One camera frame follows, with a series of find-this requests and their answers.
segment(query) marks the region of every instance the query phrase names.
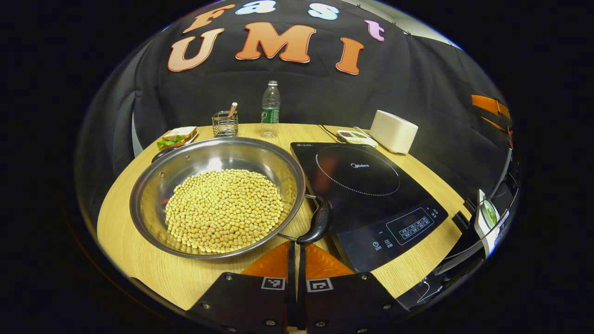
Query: wooden table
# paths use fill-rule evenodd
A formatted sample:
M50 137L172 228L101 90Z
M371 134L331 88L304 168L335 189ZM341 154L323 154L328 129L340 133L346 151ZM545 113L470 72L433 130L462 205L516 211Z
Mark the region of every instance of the wooden table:
M240 124L240 137L262 139L258 134L259 124ZM336 132L344 127L327 127ZM194 141L213 137L212 127L200 127ZM333 137L317 125L280 124L277 138L265 139L290 152L294 141L335 142ZM460 237L460 231L451 218L461 211L468 219L470 213L463 199L440 177L411 155L397 155L382 146L377 150L402 168L423 186L448 212L448 218L416 246L393 261L372 271L394 298L409 290L423 279L452 249ZM157 154L156 143L149 145L120 174L109 190L99 213L97 235L106 254L129 277L135 277L149 288L178 307L187 310L206 292L223 272L239 273L272 248L285 242L272 238L267 243L240 256L193 260L166 253L146 241L134 227L129 212L132 187L140 174ZM302 205L283 234L298 237L309 230L312 206ZM329 251L329 239L315 244ZM331 254L339 258L335 251Z

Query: pan handle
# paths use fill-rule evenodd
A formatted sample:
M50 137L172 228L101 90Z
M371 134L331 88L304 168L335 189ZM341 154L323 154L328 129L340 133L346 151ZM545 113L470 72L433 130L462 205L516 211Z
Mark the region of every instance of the pan handle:
M316 242L324 236L330 227L332 219L332 205L328 200L320 196L305 195L307 198L314 198L318 204L318 208L311 218L311 225L309 231L297 238L298 244L310 244Z
M158 152L157 155L154 156L153 160L150 161L150 163L153 163L153 162L157 161L158 158L160 158L160 157L166 155L167 153L169 153L169 152L177 149L178 147L180 147L180 146L177 146L177 147L168 147L168 148L162 150L161 152Z

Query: bottle label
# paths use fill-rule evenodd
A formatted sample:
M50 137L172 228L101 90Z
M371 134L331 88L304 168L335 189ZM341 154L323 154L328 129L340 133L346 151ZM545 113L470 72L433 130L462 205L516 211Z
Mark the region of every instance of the bottle label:
M264 109L262 108L262 114L260 120L262 123L278 123L279 122L279 110L278 109Z

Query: metal utensil holder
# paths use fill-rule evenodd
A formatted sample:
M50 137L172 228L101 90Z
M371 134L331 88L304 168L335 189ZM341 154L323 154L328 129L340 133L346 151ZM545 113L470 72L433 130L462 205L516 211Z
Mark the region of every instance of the metal utensil holder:
M213 136L237 137L238 124L237 110L233 117L229 117L229 111L219 111L213 115Z

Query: induction cooktop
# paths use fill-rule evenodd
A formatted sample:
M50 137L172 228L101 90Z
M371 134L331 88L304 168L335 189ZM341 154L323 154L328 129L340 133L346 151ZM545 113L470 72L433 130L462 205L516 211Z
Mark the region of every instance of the induction cooktop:
M356 272L392 261L435 230L446 210L369 145L291 143L312 194L332 205L329 233Z

